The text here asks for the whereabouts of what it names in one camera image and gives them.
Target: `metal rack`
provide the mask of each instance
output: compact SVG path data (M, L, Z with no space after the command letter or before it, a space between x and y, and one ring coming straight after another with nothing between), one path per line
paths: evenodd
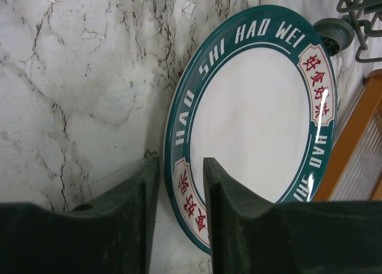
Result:
M374 30L377 20L382 20L382 0L340 0L337 5L339 13L345 13L341 19L322 19L314 25L321 35L330 56L345 50L353 41L354 33L360 47L356 60L360 63L381 62L382 57L361 58L368 49L368 38L382 37L382 30ZM371 20L360 19L363 14L374 14Z

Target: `plate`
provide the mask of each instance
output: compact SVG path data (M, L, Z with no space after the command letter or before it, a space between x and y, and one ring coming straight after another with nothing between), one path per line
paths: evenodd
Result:
M165 182L185 234L210 252L204 157L271 202L310 201L336 114L331 61L308 21L274 5L227 19L187 65L168 115Z

